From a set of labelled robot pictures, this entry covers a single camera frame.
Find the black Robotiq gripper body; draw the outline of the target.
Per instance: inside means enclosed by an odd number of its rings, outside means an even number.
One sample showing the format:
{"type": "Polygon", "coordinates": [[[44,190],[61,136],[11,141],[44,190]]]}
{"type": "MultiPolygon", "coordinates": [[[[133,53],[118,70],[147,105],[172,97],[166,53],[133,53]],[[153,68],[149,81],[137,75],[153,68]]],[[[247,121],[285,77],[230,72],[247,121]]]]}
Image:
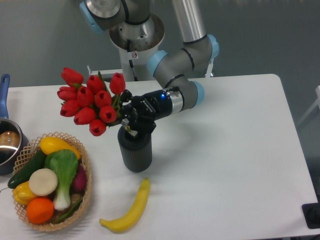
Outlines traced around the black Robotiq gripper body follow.
{"type": "Polygon", "coordinates": [[[133,123],[153,124],[155,120],[169,116],[173,102],[165,90],[156,90],[133,96],[121,107],[121,114],[133,123]]]}

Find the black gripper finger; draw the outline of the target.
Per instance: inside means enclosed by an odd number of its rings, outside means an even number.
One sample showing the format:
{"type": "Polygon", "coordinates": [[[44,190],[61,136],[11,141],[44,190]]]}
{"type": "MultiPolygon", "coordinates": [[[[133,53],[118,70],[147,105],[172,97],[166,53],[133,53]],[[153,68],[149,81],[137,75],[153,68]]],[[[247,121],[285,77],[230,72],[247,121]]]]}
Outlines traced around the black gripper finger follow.
{"type": "Polygon", "coordinates": [[[122,104],[128,103],[129,101],[132,100],[132,98],[133,98],[132,93],[128,89],[125,89],[120,95],[120,102],[122,104]]]}
{"type": "Polygon", "coordinates": [[[138,134],[151,134],[156,128],[156,124],[154,121],[145,122],[128,118],[122,119],[120,124],[134,138],[138,134]]]}

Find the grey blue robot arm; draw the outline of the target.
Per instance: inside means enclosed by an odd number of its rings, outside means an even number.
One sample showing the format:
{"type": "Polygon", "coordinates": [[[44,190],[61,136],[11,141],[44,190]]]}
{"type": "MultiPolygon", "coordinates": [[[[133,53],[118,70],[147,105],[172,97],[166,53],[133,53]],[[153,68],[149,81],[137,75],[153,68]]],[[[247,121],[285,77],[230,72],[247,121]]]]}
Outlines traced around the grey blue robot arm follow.
{"type": "Polygon", "coordinates": [[[182,49],[174,55],[158,49],[165,29],[161,19],[151,13],[149,1],[85,0],[79,6],[93,31],[109,32],[118,48],[126,81],[155,79],[160,84],[164,109],[160,109],[160,98],[154,92],[143,96],[147,109],[157,119],[191,109],[203,101],[202,85],[189,81],[185,74],[213,61],[220,50],[215,37],[206,33],[195,0],[175,0],[172,5],[183,40],[182,49]]]}

